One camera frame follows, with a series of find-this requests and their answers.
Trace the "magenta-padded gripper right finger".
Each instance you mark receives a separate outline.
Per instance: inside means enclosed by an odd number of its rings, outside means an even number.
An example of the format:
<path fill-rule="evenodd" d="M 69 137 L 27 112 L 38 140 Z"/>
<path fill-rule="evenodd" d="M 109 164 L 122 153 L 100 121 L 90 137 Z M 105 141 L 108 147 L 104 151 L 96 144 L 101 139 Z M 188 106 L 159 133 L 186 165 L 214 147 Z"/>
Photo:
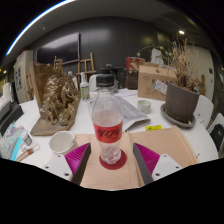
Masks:
<path fill-rule="evenodd" d="M 159 155 L 138 143 L 133 144 L 133 154 L 145 185 L 182 169 L 168 154 Z"/>

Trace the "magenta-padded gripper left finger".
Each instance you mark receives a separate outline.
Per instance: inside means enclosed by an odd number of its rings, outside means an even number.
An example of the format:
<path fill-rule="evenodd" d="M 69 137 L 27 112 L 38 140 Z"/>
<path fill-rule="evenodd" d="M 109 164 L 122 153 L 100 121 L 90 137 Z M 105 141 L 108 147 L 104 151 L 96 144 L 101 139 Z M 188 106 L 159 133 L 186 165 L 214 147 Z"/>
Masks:
<path fill-rule="evenodd" d="M 43 169 L 65 180 L 79 185 L 91 154 L 91 144 L 87 143 L 72 150 L 66 155 L 54 156 Z"/>

